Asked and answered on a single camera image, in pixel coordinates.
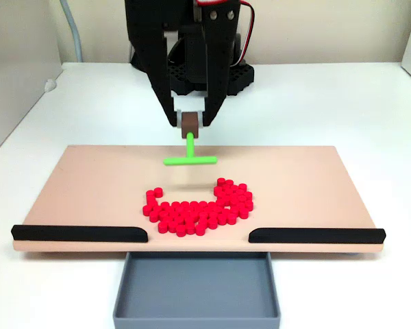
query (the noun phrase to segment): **gray bin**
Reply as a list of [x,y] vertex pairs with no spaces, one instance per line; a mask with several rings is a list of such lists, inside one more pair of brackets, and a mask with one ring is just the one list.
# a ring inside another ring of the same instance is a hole
[[116,329],[278,329],[271,255],[130,252]]

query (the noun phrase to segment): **white table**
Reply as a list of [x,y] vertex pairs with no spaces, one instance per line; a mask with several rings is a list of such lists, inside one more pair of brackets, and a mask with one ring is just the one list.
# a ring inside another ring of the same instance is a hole
[[[64,64],[0,148],[0,328],[113,328],[125,254],[24,254],[23,219],[68,144],[183,144],[144,73]],[[411,328],[411,77],[398,64],[256,66],[204,145],[335,145],[377,227],[381,254],[276,254],[281,329]],[[183,110],[201,95],[177,97]]]

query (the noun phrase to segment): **red wire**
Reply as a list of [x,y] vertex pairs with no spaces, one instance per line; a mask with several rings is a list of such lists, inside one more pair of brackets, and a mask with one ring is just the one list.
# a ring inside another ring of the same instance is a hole
[[[214,0],[214,1],[197,0],[197,4],[198,4],[198,6],[203,7],[203,6],[207,6],[207,5],[219,5],[219,4],[225,3],[227,1],[228,0]],[[249,41],[251,39],[251,33],[253,31],[253,26],[254,26],[254,8],[253,8],[253,6],[250,5],[249,2],[244,1],[244,0],[240,0],[240,4],[245,5],[245,6],[247,6],[251,9],[251,19],[250,19],[249,29],[248,29],[248,32],[247,32],[247,37],[245,39],[244,48],[242,50],[242,54],[239,57],[238,61],[236,63],[232,64],[232,66],[236,66],[237,64],[242,62],[242,60],[244,59],[245,53],[247,52],[247,49],[248,49]]]

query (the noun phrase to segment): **pink board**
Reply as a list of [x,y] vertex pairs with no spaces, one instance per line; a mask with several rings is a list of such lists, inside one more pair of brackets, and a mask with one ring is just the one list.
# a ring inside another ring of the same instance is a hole
[[[14,241],[33,252],[268,251],[378,252],[382,243],[250,243],[256,228],[375,229],[334,147],[197,147],[216,165],[165,167],[184,147],[67,147],[24,220],[37,226],[138,227],[148,242]],[[255,208],[234,226],[204,236],[158,233],[143,216],[145,192],[164,189],[160,202],[215,200],[224,177],[246,183]]]

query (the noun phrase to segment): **green t-shaped object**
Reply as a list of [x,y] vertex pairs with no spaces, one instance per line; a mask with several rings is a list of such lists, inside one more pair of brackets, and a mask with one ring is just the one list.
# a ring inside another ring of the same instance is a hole
[[216,156],[195,156],[195,137],[192,132],[186,136],[186,157],[164,159],[166,166],[186,166],[186,165],[214,165],[218,162]]

